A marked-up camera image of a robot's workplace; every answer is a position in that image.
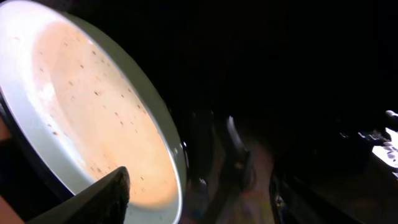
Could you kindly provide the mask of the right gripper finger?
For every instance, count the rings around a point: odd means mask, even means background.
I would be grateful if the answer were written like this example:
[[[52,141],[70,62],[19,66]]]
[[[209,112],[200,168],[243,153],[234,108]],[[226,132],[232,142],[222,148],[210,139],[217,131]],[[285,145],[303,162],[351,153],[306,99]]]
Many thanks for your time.
[[[129,189],[129,173],[119,167],[27,224],[123,224]]]

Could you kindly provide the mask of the light blue plate top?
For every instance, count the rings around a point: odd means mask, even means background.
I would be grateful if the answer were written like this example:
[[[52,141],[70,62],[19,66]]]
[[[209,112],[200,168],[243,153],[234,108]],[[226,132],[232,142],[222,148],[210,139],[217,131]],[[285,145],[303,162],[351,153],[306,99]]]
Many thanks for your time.
[[[126,223],[180,220],[187,178],[177,128],[138,64],[95,26],[37,2],[3,2],[1,105],[59,199],[124,166]]]

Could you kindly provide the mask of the black round tray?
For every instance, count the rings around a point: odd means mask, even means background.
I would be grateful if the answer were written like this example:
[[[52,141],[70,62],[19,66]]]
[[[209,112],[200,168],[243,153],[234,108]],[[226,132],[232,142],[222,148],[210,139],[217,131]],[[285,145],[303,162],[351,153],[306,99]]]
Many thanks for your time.
[[[177,128],[190,223],[397,222],[396,1],[33,1],[104,32]],[[12,134],[1,193],[59,199]]]

